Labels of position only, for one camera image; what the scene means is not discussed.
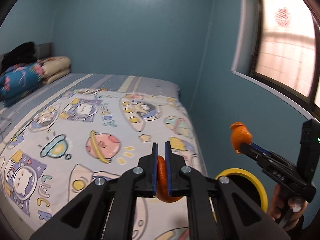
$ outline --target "hand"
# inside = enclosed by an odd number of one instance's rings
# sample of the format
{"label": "hand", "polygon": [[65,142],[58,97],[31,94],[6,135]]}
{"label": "hand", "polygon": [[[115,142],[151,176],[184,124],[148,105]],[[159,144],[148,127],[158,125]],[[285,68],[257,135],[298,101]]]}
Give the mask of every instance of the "hand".
{"label": "hand", "polygon": [[[279,196],[280,189],[280,185],[277,184],[275,186],[275,190],[273,191],[271,205],[268,211],[268,214],[273,220],[281,217],[280,209],[284,207],[284,200]],[[301,197],[293,197],[289,199],[288,205],[293,209],[293,214],[288,223],[283,228],[285,231],[289,231],[296,226],[296,224],[299,222],[300,217],[306,210],[308,202]]]}

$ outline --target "mattress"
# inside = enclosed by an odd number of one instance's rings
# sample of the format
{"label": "mattress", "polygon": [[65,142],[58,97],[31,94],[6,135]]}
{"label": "mattress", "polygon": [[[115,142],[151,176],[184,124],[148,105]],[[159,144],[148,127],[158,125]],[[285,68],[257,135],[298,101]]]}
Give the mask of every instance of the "mattress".
{"label": "mattress", "polygon": [[[206,175],[178,91],[145,77],[68,74],[1,109],[0,190],[12,212],[37,230],[95,178],[137,166],[153,142],[164,156],[170,140],[174,153]],[[10,224],[19,231],[18,222]],[[138,198],[132,239],[189,239],[186,199]]]}

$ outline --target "wall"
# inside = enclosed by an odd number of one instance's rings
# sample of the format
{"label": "wall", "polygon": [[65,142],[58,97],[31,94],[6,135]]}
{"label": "wall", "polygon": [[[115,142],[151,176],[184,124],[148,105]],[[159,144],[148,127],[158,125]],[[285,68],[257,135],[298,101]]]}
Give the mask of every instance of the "wall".
{"label": "wall", "polygon": [[[190,111],[210,177],[224,169],[238,167],[255,174],[265,186],[269,199],[274,182],[261,168],[231,147],[229,126],[243,122],[254,143],[296,163],[300,150],[301,126],[306,118],[265,89],[230,72],[235,53],[241,0],[216,0],[211,33]],[[314,177],[320,185],[320,169]],[[320,194],[305,212],[310,223],[320,206]]]}
{"label": "wall", "polygon": [[72,71],[141,75],[181,88],[188,107],[212,0],[62,0],[52,41]]}
{"label": "wall", "polygon": [[0,54],[18,45],[51,41],[58,0],[18,0],[0,27]]}

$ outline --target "window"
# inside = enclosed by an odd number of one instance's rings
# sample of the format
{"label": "window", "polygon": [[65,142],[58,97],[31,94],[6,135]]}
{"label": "window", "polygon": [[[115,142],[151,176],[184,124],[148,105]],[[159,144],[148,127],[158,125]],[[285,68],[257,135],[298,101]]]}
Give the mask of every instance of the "window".
{"label": "window", "polygon": [[250,76],[320,120],[320,31],[303,0],[259,0],[258,38]]}

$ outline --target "window frame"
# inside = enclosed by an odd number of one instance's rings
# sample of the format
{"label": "window frame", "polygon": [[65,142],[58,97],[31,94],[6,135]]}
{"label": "window frame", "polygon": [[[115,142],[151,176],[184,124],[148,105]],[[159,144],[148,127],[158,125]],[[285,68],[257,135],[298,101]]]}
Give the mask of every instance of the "window frame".
{"label": "window frame", "polygon": [[303,0],[306,5],[308,6],[310,13],[313,16],[313,24],[314,24],[314,29],[315,29],[315,68],[314,68],[314,73],[313,73],[313,80],[310,88],[310,93],[309,96],[306,97],[302,95],[301,93],[297,92],[296,90],[284,85],[283,83],[276,81],[272,78],[269,78],[267,76],[264,76],[260,73],[256,73],[256,65],[258,61],[258,57],[260,54],[260,47],[262,43],[262,24],[263,24],[263,1],[258,0],[258,28],[257,28],[257,36],[256,36],[256,44],[254,48],[254,53],[252,56],[251,60],[251,68],[250,68],[250,73],[249,76],[256,79],[259,82],[262,82],[269,87],[277,90],[278,92],[282,93],[286,97],[290,98],[292,101],[300,105],[302,108],[304,108],[306,111],[311,113],[318,121],[320,121],[320,107],[315,104],[315,98],[316,98],[316,93],[318,89],[318,83],[319,83],[319,76],[320,76],[320,30],[319,30],[319,23],[316,21],[316,19],[320,19],[320,15],[316,15],[317,10],[320,7],[320,4],[316,4],[317,8],[312,9],[310,8],[310,4],[314,5],[314,1],[312,2],[307,2],[307,0]]}

